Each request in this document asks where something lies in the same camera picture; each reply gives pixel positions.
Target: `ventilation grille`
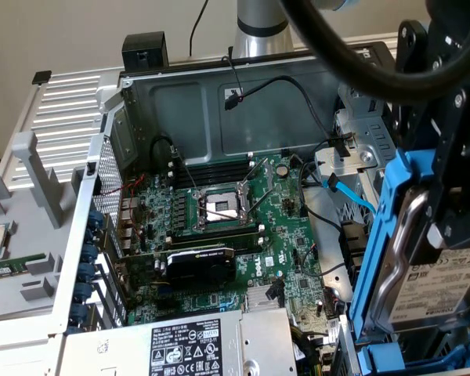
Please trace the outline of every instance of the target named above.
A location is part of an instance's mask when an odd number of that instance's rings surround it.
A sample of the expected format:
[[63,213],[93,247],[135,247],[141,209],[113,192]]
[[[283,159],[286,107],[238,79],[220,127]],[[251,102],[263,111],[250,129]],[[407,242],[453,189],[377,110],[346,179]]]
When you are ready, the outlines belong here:
[[123,182],[108,138],[104,140],[99,159],[99,177],[101,178],[101,194],[93,197],[94,205],[98,211],[109,214],[113,223],[118,223],[118,209],[122,195],[119,188],[122,187]]
[[[60,182],[69,182],[74,168],[85,165],[91,137],[100,132],[96,93],[109,70],[53,75],[33,102],[21,132],[33,131],[45,168],[54,168]],[[11,190],[33,186],[23,163],[8,167]]]

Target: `cpu socket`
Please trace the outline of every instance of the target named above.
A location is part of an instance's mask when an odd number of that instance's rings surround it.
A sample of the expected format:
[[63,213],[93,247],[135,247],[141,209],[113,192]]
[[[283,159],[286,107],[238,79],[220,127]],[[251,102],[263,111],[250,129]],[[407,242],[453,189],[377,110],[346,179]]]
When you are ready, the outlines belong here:
[[197,203],[196,230],[206,230],[208,225],[222,222],[232,222],[233,226],[248,223],[249,201],[246,184],[206,188],[197,193]]

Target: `power supply label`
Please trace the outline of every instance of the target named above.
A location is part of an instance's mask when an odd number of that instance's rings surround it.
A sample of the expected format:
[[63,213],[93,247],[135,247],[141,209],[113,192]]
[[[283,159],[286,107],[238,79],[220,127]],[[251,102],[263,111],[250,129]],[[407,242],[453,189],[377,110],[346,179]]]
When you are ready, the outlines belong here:
[[470,249],[444,250],[431,265],[409,266],[389,321],[456,312],[470,288]]
[[222,376],[221,321],[151,331],[150,376]]

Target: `metal side panel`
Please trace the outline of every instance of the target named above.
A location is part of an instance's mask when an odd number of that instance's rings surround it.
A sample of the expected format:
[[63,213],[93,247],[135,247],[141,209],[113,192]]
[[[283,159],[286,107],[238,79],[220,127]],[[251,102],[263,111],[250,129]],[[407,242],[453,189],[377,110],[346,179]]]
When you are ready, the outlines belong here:
[[[100,133],[99,107],[103,92],[118,86],[120,67],[54,74],[47,84],[34,85],[13,134],[33,131],[45,168],[54,168],[60,181],[69,182],[74,168],[85,165],[89,144]],[[10,190],[33,186],[26,168],[5,150],[0,175]]]

